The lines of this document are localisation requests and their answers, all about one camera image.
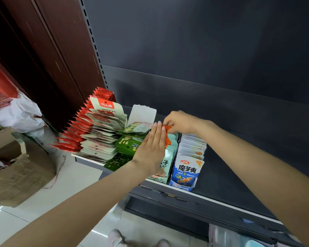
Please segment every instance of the person's left hand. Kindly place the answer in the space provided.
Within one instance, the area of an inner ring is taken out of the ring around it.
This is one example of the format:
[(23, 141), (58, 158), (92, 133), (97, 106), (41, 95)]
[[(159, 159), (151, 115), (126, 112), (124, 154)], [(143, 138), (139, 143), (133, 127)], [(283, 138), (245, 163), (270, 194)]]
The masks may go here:
[(133, 162), (143, 168), (148, 176), (160, 174), (160, 162), (165, 157), (166, 129), (159, 121), (155, 122), (151, 131), (137, 149)]

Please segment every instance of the shoe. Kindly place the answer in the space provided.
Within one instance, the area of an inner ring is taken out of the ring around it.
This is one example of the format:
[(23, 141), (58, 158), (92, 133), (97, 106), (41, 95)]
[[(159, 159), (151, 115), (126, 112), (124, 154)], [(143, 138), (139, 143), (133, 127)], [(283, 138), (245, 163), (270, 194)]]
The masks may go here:
[(119, 230), (112, 230), (108, 235), (109, 247), (127, 247)]
[(170, 247), (169, 242), (165, 239), (159, 240), (156, 247)]

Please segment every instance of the person's left arm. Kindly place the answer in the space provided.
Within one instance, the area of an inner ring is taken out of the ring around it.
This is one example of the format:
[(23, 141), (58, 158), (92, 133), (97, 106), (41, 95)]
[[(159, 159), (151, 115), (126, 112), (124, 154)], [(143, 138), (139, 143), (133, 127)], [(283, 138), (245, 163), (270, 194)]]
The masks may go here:
[(158, 172), (165, 156), (165, 138), (165, 128), (159, 121), (130, 162), (46, 212), (1, 247), (77, 246), (129, 191)]

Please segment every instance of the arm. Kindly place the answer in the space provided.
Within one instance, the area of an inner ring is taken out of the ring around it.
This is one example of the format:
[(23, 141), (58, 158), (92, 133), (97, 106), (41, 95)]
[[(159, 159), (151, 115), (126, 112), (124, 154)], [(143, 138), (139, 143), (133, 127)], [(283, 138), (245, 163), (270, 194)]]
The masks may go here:
[(172, 112), (164, 124), (168, 133), (193, 133), (226, 162), (251, 192), (309, 247), (309, 178), (280, 159), (182, 111)]
[(127, 193), (159, 170), (166, 131), (155, 123), (133, 160), (83, 189), (21, 229), (1, 247), (77, 246)]

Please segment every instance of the hand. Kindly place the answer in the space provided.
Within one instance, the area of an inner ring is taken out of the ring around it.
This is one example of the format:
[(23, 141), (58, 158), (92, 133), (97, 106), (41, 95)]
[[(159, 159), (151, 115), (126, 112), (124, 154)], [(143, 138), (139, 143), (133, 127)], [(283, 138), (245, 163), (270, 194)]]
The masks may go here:
[(173, 126), (168, 133), (193, 133), (197, 134), (197, 129), (202, 127), (202, 123), (211, 121), (202, 120), (182, 111), (171, 112), (164, 120), (164, 125)]
[(145, 137), (142, 144), (137, 149), (132, 162), (139, 168), (143, 168), (148, 177), (161, 173), (160, 162), (165, 157), (166, 129), (161, 125), (154, 123), (151, 131)]

